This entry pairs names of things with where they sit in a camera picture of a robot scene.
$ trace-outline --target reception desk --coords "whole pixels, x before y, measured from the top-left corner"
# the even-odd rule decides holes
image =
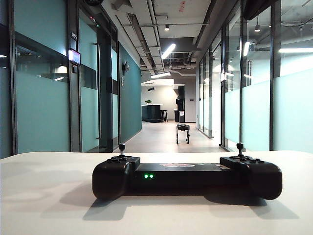
[[[141,105],[141,120],[147,122],[162,122],[161,104],[143,104]]]

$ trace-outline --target polished floor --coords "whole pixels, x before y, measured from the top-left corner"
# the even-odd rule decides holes
[[[176,122],[142,122],[142,131],[126,142],[126,153],[225,152],[219,147],[219,136],[209,139],[196,129],[195,123],[187,124],[190,125],[189,144],[186,141],[187,131],[179,131],[179,143],[176,144]]]

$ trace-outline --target exposed ceiling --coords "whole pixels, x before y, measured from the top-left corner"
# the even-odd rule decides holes
[[[141,57],[142,71],[154,75],[169,70],[184,74],[188,70],[186,74],[195,74],[201,51],[197,39],[202,27],[209,23],[211,0],[111,0],[111,3]],[[162,60],[162,53],[172,43],[176,48]]]

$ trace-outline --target corridor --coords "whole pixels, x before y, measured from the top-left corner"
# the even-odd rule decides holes
[[[179,143],[176,144],[177,123],[169,120],[164,123],[142,122],[142,131],[126,142],[126,153],[203,153],[225,152],[219,147],[219,137],[209,139],[196,129],[195,123],[190,125],[190,143],[187,144],[187,132],[179,131]]]

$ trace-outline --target black controller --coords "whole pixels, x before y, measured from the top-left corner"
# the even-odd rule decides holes
[[[261,198],[272,200],[282,191],[278,166],[239,154],[220,158],[219,164],[141,164],[140,158],[121,154],[97,165],[92,174],[93,194],[101,200],[114,200],[131,190],[196,189],[212,186],[246,185]]]

